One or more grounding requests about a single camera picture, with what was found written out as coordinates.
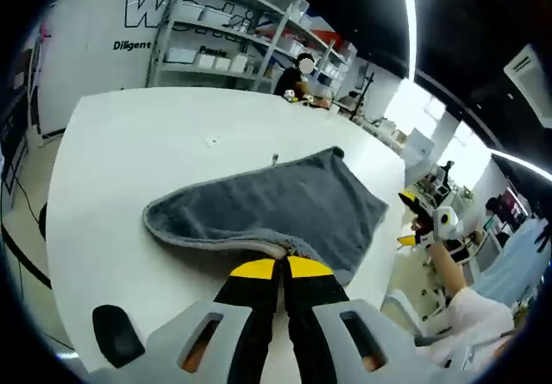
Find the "person's arm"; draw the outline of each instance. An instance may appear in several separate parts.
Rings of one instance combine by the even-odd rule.
[[[450,256],[449,251],[442,242],[432,244],[427,248],[437,272],[442,276],[445,288],[453,298],[459,291],[467,287],[466,278],[461,266]]]

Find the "floor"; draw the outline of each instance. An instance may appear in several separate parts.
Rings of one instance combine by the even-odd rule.
[[[42,148],[30,149],[19,176],[19,180],[28,194],[33,213],[38,217],[41,207],[47,200],[47,192],[52,175],[53,164],[61,138],[49,142]],[[411,234],[410,224],[413,214],[405,209],[402,235]],[[17,245],[25,255],[48,276],[46,244],[31,215],[25,196],[17,188],[13,209],[3,217],[3,223]],[[43,286],[17,259],[7,250],[9,266],[14,275],[14,282],[21,294],[28,313],[57,352],[72,352],[72,345],[61,323],[53,293]],[[424,289],[435,285],[434,276],[426,268],[425,253],[418,248],[404,247],[398,250],[390,282],[390,290],[402,290],[413,304],[420,317],[428,315],[435,309],[436,302],[429,296],[422,296]],[[382,311],[406,329],[407,323],[401,314],[390,305]]]

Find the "white sleeve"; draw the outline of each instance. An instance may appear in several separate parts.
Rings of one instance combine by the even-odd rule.
[[[508,306],[484,298],[469,287],[459,291],[448,307],[448,320],[454,333],[495,317],[511,319],[513,328],[513,316]]]

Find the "white table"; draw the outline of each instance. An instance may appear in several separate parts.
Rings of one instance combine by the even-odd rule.
[[[119,305],[143,342],[197,300],[211,300],[234,255],[158,244],[143,207],[182,186],[292,161],[333,145],[376,196],[390,205],[351,299],[380,307],[403,206],[402,160],[345,118],[283,98],[207,88],[115,91],[80,100],[55,161],[48,198],[47,256],[67,334],[88,370],[110,364],[96,344],[92,310]],[[263,382],[298,381],[285,317],[276,321]]]

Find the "black ceiling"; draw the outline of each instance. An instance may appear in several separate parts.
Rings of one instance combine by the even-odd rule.
[[[336,32],[357,46],[359,56],[405,76],[408,26],[404,0],[307,1]],[[552,0],[416,0],[416,13],[417,82],[442,98],[448,110],[479,131],[487,143],[493,145],[466,115],[466,106],[505,149],[552,169],[550,131],[543,129],[521,95],[516,94],[515,104],[511,99],[504,104],[505,95],[517,90],[506,83],[503,73],[527,43],[549,65]],[[443,88],[444,94],[454,95],[461,103],[443,96]],[[482,99],[474,95],[481,95],[482,89],[487,91],[479,109],[476,103]],[[534,176],[518,167],[513,173],[503,161],[498,162],[521,186],[532,187]]]

